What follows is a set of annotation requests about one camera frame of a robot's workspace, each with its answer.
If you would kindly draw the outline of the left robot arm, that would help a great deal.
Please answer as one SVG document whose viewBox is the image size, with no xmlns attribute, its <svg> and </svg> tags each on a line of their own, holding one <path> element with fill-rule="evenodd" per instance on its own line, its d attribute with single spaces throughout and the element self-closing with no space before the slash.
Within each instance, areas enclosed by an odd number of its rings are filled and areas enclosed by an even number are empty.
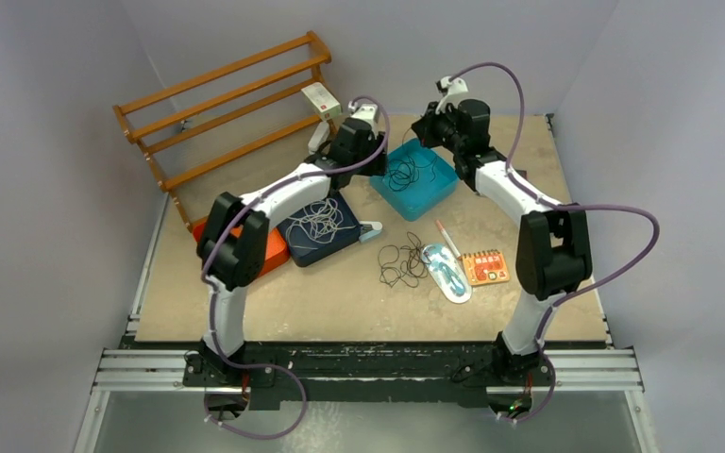
<svg viewBox="0 0 725 453">
<path fill-rule="evenodd" d="M 244 309 L 249 285 L 259 276 L 269 233 L 285 218 L 340 191 L 354 176 L 382 173 L 390 130 L 375 121 L 349 117 L 321 152 L 277 181 L 252 193 L 223 193 L 213 203 L 196 253 L 208 287 L 208 326 L 204 347 L 212 356 L 207 373 L 219 385 L 238 382 L 244 363 Z"/>
</svg>

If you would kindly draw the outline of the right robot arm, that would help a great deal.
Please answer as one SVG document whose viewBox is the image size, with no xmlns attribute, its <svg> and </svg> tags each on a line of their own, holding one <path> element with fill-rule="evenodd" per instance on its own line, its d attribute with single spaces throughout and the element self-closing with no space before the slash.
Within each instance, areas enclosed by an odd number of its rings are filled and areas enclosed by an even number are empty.
<svg viewBox="0 0 725 453">
<path fill-rule="evenodd" d="M 490 144 L 490 109 L 476 99 L 457 106 L 428 104 L 412 125 L 422 145 L 443 147 L 455 173 L 473 192 L 495 202 L 518 226 L 514 269 L 522 291 L 512 318 L 495 340 L 492 370 L 514 384 L 541 361 L 557 302 L 592 275 L 585 213 L 554 210 L 526 194 L 528 181 Z"/>
</svg>

